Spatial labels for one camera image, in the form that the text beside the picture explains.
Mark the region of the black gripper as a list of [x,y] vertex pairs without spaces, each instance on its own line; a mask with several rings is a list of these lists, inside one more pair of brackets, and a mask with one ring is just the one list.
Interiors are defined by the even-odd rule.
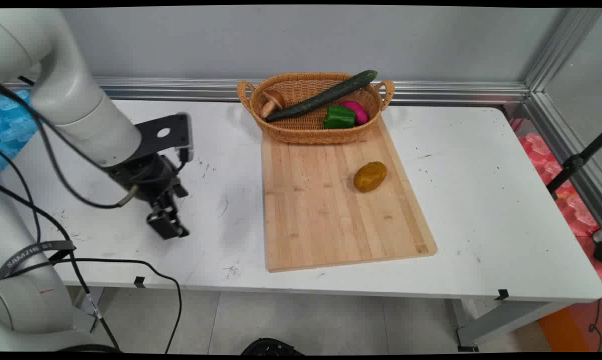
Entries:
[[153,212],[147,215],[147,224],[164,240],[190,235],[175,202],[175,196],[189,195],[179,178],[187,158],[180,155],[179,160],[180,165],[175,166],[166,155],[152,153],[106,169],[107,175],[127,191],[137,186],[135,198],[154,204]]

